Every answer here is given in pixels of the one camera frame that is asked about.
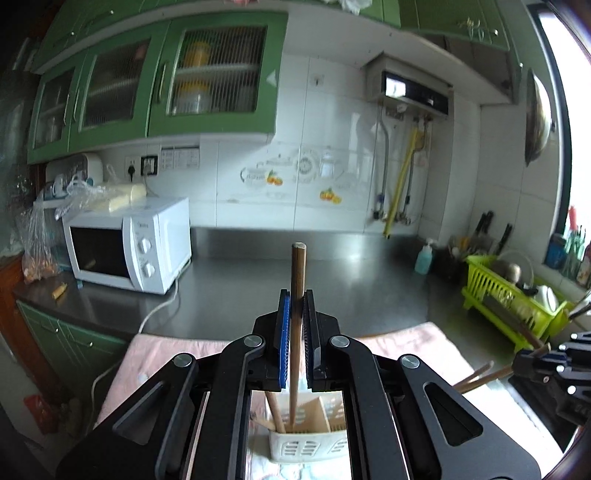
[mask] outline green upper cabinet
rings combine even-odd
[[[33,70],[76,42],[89,2],[66,0],[49,26],[33,61]]]
[[[495,0],[400,0],[399,8],[404,30],[446,35],[509,50]]]
[[[69,151],[143,138],[168,22],[111,37],[86,51]]]
[[[275,132],[284,13],[199,15],[170,23],[149,136]]]
[[[78,40],[120,20],[139,14],[143,0],[90,0]]]
[[[29,163],[68,153],[74,97],[85,55],[76,55],[41,77],[29,129]]]
[[[382,9],[384,10],[384,22],[392,27],[400,28],[400,0],[383,0]]]

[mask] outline cabinet handle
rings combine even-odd
[[[70,37],[73,37],[74,35],[76,35],[74,32],[70,31],[68,32],[66,35],[62,35],[60,38],[58,38],[52,45],[52,47],[55,47],[56,45],[58,45],[58,43],[62,43],[63,41],[67,40]]]
[[[164,87],[164,76],[166,75],[166,67],[168,60],[162,64],[162,72],[160,73],[160,84],[158,85],[158,95],[156,96],[156,102],[160,103],[162,100],[162,88]]]
[[[41,325],[41,328],[43,330],[47,330],[48,332],[51,332],[51,333],[60,333],[60,330],[58,328],[55,328],[55,329],[49,328],[49,327],[46,327],[45,325],[43,325],[42,323],[40,323],[39,325]]]
[[[76,96],[74,97],[74,110],[72,112],[72,123],[76,123],[76,109],[78,108],[78,95],[80,94],[80,89],[76,90]]]
[[[70,102],[70,92],[68,92],[68,95],[66,97],[66,106],[64,107],[64,118],[62,119],[64,122],[64,127],[66,126],[66,112],[68,111],[68,103]]]
[[[82,345],[85,346],[87,348],[92,348],[93,343],[92,342],[88,342],[88,343],[84,343],[84,342],[79,342],[78,340],[75,340],[74,338],[70,337],[69,340],[71,342],[74,342],[77,345]]]
[[[97,16],[91,18],[88,22],[86,22],[84,24],[84,29],[86,30],[93,23],[98,22],[100,20],[103,20],[104,18],[108,18],[108,17],[110,17],[113,14],[115,14],[115,11],[114,10],[107,10],[106,12],[102,12],[102,13],[98,14]]]

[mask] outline bottle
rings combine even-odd
[[[421,275],[427,275],[429,268],[431,268],[431,262],[433,261],[433,247],[431,246],[435,240],[427,238],[427,245],[418,253],[417,261],[414,264],[414,271]]]

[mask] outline utensil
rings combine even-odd
[[[507,223],[507,226],[505,227],[505,231],[503,232],[503,236],[501,237],[501,241],[496,246],[495,255],[501,254],[501,252],[503,251],[503,248],[505,248],[505,244],[507,243],[507,240],[509,240],[509,236],[511,235],[512,231],[513,231],[513,225],[511,225],[510,223]]]
[[[527,113],[525,116],[525,164],[538,158],[548,143],[552,126],[550,98],[532,69],[527,73]]]
[[[290,427],[296,424],[298,384],[300,383],[300,349],[304,285],[306,283],[306,244],[291,246],[290,290]]]

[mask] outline blue gripper pad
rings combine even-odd
[[[279,346],[279,385],[287,385],[287,365],[290,361],[290,294],[285,295],[283,303],[283,322],[281,324],[281,342]]]

